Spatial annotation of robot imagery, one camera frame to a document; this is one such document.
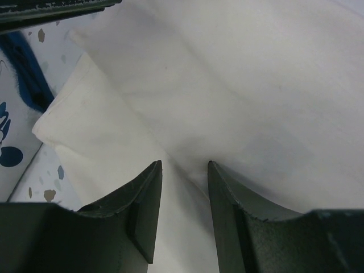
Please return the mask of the cream t shirt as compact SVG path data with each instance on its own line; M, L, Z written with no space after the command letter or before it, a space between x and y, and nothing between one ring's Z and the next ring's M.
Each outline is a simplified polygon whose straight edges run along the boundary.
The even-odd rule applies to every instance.
M363 208L362 1L123 1L33 133L83 204L162 161L149 272L217 272L207 165L305 213Z

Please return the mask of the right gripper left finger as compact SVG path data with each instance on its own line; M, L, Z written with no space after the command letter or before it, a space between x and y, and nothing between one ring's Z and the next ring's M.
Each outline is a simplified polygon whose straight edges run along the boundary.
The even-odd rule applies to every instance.
M72 211L54 203L1 204L2 272L147 272L153 262L162 163Z

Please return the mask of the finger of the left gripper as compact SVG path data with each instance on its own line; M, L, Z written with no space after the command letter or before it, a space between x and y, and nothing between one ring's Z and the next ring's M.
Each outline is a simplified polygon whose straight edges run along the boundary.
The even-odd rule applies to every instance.
M104 11L121 0L1 0L1 34Z

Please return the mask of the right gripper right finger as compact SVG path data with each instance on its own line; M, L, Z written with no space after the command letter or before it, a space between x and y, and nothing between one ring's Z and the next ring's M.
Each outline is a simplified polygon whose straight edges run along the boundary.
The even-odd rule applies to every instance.
M221 272L362 272L363 210L298 213L214 161L208 192Z

